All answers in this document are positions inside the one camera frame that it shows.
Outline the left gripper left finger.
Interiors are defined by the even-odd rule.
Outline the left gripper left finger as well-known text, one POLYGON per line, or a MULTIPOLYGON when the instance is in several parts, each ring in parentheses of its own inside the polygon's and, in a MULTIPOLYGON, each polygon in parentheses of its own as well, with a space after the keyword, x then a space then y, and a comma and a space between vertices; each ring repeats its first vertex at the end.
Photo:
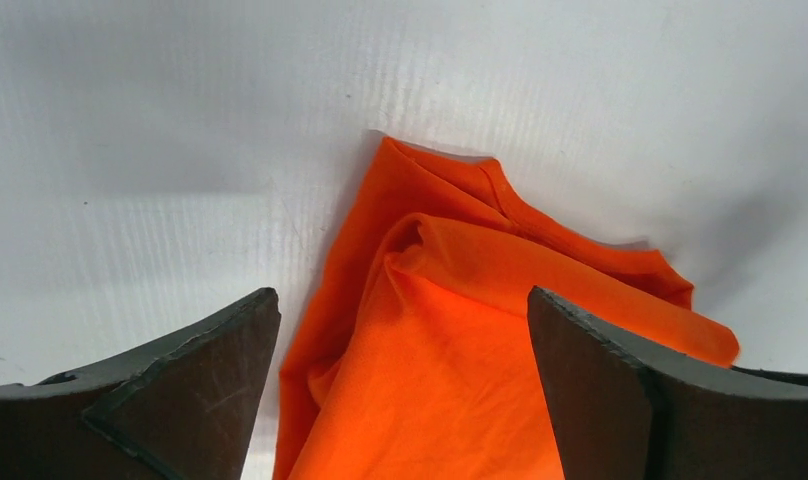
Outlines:
POLYGON ((278 338, 262 288, 37 384, 0 386, 0 479, 238 479, 278 338))

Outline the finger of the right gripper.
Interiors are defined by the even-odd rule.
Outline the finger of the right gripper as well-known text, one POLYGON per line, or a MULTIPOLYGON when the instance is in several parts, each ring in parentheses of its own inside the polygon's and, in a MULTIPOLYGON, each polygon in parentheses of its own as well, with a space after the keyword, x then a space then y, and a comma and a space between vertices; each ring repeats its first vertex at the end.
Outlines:
POLYGON ((773 381, 808 386, 808 374, 770 371, 764 369, 749 369, 738 366, 732 366, 731 370, 773 381))

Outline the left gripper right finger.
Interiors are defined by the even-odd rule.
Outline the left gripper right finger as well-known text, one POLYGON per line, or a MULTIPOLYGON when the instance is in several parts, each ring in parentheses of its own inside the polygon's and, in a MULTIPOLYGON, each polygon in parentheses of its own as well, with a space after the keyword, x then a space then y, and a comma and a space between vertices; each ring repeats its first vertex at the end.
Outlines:
POLYGON ((534 288, 531 343, 568 479, 808 479, 808 386, 691 358, 534 288))

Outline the orange t shirt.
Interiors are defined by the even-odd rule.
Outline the orange t shirt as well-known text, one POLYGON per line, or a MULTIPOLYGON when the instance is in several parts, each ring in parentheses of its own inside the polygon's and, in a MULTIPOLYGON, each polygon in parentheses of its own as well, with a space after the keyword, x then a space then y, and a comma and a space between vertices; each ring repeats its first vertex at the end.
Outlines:
POLYGON ((278 479, 559 479, 527 323, 541 286, 728 367, 656 250, 610 247, 524 202, 494 159, 384 137, 280 370, 278 479))

